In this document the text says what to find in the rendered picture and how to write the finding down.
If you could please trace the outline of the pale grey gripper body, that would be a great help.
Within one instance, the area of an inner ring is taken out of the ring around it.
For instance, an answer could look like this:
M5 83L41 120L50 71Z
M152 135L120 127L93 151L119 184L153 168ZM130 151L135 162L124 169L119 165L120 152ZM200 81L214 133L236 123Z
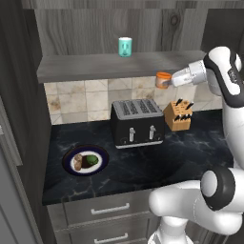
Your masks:
M177 71L172 76L172 84L175 87L183 86L192 82L192 76L189 68Z

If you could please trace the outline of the dark cabinet door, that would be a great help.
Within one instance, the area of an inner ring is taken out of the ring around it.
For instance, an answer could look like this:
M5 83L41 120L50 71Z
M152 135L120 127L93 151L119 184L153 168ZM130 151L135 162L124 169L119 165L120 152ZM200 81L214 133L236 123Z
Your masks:
M201 50L227 46L244 56L244 9L208 11Z

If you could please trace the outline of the green avocado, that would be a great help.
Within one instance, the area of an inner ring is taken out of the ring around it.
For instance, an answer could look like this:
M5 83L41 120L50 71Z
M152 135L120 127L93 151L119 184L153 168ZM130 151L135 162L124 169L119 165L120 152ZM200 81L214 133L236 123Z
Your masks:
M82 158L82 167L84 169L90 168L91 166L96 165L97 163L98 158L93 154L85 155Z

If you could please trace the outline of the brown bread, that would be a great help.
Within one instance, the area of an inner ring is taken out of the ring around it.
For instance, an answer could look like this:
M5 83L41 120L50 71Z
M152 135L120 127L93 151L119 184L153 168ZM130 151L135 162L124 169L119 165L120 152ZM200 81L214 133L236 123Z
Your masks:
M74 157L74 168L77 170L77 171L80 171L81 168L82 168L82 159L83 159L83 156L81 154L77 154L75 157Z

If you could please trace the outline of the blue-rimmed white plate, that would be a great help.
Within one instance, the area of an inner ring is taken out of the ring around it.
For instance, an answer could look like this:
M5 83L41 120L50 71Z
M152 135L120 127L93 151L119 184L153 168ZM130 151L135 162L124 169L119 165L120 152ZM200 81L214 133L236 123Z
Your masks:
M98 163L87 169L82 167L80 171L77 171L74 168L74 157L77 154L81 154L83 157L85 155L93 154L98 158ZM103 148L96 145L81 145L76 146L65 153L62 159L62 165L63 168L72 175L90 176L104 170L109 163L109 159L109 154Z

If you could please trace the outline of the wooden knife block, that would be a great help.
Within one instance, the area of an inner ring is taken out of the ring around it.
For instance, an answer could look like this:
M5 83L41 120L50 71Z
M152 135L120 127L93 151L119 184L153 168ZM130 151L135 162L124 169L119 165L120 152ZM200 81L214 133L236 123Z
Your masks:
M193 102L179 98L164 109L165 122L172 132L185 131L191 126Z

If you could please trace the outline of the teal can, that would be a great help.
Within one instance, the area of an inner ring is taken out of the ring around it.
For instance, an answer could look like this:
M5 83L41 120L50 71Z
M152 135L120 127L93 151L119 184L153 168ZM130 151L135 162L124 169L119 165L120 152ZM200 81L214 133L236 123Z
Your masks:
M130 37L120 37L118 39L118 54L121 57L132 55L132 39Z

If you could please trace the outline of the black four-slot toaster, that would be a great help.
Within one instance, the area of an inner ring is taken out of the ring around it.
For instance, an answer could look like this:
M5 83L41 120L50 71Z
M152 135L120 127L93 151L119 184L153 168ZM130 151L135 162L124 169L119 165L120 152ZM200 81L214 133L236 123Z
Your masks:
M114 101L111 129L117 149L161 144L164 115L153 99Z

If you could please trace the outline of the grey drawer front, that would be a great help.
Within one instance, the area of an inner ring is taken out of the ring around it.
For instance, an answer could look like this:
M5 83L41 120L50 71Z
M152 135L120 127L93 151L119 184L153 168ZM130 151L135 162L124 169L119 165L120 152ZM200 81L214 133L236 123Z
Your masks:
M147 244L150 235L158 227L158 217L140 217L94 225L83 231L71 233L72 244L101 244L101 240L128 233L124 240L108 244Z
M98 219L117 217L119 215L143 213L149 209L148 198L150 193L151 190L144 190L65 203L64 208L67 214L68 224L73 226ZM126 203L130 203L131 205L126 211L99 215L91 214L91 209L103 210L123 206Z

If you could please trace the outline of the grey fridge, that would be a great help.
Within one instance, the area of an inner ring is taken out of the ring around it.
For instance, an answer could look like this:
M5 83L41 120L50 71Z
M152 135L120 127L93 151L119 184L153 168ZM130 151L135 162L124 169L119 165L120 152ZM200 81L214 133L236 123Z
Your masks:
M22 165L0 97L0 244L44 244L17 171Z

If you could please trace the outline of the grey wooden wall cabinet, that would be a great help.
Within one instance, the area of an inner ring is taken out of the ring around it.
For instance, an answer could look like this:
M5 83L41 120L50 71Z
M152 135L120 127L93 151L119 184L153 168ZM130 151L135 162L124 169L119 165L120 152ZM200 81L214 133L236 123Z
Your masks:
M153 76L202 58L208 11L244 0L21 0L37 35L39 82ZM118 39L132 39L132 55Z

